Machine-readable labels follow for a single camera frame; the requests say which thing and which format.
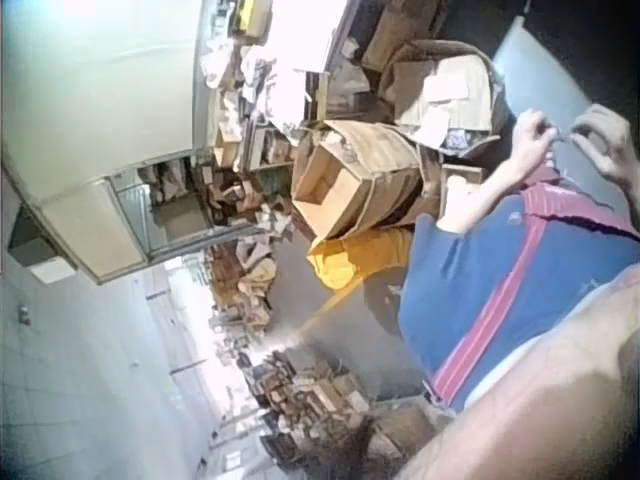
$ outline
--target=tiled wall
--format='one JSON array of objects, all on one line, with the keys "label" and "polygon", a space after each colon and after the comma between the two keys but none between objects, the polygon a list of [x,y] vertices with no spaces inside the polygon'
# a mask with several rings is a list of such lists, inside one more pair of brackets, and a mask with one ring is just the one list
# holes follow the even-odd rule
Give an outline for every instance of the tiled wall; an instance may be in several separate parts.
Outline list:
[{"label": "tiled wall", "polygon": [[[6,248],[15,197],[2,207]],[[44,286],[5,255],[3,478],[193,478],[216,419],[197,382],[168,374],[141,278],[97,287],[79,273]]]}]

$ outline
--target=window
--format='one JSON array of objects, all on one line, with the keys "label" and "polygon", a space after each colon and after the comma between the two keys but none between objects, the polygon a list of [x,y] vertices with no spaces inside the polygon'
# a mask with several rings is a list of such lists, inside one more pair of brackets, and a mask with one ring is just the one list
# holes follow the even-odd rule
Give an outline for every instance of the window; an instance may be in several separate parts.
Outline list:
[{"label": "window", "polygon": [[242,464],[242,452],[237,450],[232,453],[227,453],[224,457],[224,471],[228,472],[235,468],[238,468]]}]

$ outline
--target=light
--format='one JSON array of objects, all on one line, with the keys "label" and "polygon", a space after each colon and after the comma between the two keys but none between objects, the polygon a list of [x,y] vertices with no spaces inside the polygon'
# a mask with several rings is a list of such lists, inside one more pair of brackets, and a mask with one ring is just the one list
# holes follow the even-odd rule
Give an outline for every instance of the light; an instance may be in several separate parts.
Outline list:
[{"label": "light", "polygon": [[164,268],[167,270],[175,270],[180,267],[182,267],[182,257],[172,258],[171,260],[164,262]]}]

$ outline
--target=white wall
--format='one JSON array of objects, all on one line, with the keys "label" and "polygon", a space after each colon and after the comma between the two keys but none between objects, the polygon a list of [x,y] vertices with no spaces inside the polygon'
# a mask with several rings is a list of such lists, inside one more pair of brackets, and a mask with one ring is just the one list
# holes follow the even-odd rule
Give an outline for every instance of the white wall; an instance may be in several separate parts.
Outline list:
[{"label": "white wall", "polygon": [[[81,273],[39,283],[6,252],[18,202],[2,188],[0,477],[193,478],[220,414],[195,369],[169,375],[168,350],[196,360],[187,332],[168,309],[150,313],[142,274],[101,287]],[[31,325],[19,324],[20,305]],[[162,321],[173,328],[166,344]]]},{"label": "white wall", "polygon": [[30,197],[192,147],[201,4],[3,2],[3,140]]}]

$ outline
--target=white paper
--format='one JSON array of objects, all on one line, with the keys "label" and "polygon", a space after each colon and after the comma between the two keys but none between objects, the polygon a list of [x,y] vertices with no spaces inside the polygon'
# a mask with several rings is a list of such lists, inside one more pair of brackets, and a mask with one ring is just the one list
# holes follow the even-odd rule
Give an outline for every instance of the white paper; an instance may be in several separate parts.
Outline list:
[{"label": "white paper", "polygon": [[464,73],[430,75],[424,79],[422,100],[427,102],[446,102],[469,98],[469,85]]},{"label": "white paper", "polygon": [[418,131],[412,135],[415,142],[427,147],[439,148],[449,131],[451,116],[438,107],[429,107],[422,114],[422,123]]}]

